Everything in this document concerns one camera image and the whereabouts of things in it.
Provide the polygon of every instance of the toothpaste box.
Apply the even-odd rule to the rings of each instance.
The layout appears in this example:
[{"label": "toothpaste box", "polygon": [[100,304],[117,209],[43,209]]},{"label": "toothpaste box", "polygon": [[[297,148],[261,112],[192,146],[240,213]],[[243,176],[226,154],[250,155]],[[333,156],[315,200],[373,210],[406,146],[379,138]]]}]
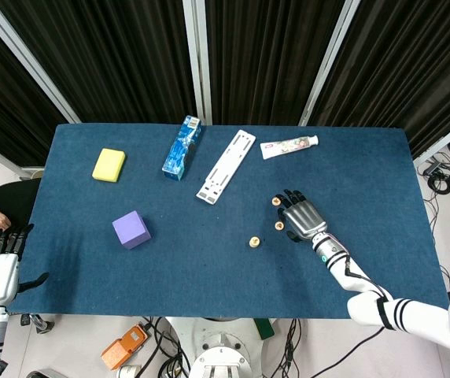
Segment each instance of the toothpaste box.
[{"label": "toothpaste box", "polygon": [[188,165],[194,155],[201,131],[201,120],[196,117],[186,116],[162,167],[162,171],[167,177],[173,180],[181,180],[185,168],[188,169]]}]

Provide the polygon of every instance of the purple foam block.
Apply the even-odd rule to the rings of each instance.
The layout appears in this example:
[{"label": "purple foam block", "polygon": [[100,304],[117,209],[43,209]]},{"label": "purple foam block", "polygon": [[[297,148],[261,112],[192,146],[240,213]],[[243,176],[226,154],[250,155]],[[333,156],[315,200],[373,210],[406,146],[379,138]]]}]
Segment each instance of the purple foam block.
[{"label": "purple foam block", "polygon": [[129,250],[152,238],[137,211],[113,221],[118,239]]}]

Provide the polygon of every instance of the blue table mat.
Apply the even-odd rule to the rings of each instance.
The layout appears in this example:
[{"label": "blue table mat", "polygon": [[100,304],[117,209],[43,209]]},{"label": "blue table mat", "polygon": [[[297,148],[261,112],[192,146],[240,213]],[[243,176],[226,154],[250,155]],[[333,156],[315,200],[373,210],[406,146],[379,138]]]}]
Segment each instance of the blue table mat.
[{"label": "blue table mat", "polygon": [[[239,129],[256,142],[218,202],[195,195]],[[10,310],[178,317],[347,318],[344,291],[307,243],[292,243],[272,197],[308,197],[364,272],[395,298],[447,307],[411,154],[390,128],[211,126],[180,182],[161,167],[179,125],[64,124],[46,163],[20,280],[50,278]],[[264,161],[260,143],[317,135]],[[125,151],[117,183],[94,180],[103,147]],[[112,221],[137,210],[152,239],[124,249]],[[258,248],[249,247],[257,235]]]}]

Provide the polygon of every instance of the black curtain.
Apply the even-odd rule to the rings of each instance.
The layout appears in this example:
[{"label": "black curtain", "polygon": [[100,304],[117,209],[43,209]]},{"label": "black curtain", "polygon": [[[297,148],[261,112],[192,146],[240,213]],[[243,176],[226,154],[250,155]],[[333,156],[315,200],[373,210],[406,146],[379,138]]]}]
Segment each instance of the black curtain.
[{"label": "black curtain", "polygon": [[195,115],[181,1],[0,0],[0,10],[82,121]]},{"label": "black curtain", "polygon": [[309,124],[403,128],[414,157],[450,132],[450,2],[363,0]]},{"label": "black curtain", "polygon": [[0,154],[44,165],[53,131],[65,119],[0,39]]},{"label": "black curtain", "polygon": [[207,0],[213,124],[298,124],[339,0]]}]

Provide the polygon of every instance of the orange foot pedal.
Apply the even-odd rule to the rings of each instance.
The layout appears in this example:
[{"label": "orange foot pedal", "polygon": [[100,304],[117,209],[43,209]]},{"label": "orange foot pedal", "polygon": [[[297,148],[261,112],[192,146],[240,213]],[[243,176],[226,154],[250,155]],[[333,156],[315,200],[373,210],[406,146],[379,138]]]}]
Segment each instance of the orange foot pedal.
[{"label": "orange foot pedal", "polygon": [[122,339],[117,339],[108,346],[102,352],[101,358],[110,370],[118,369],[148,338],[149,334],[137,324],[127,331]]}]

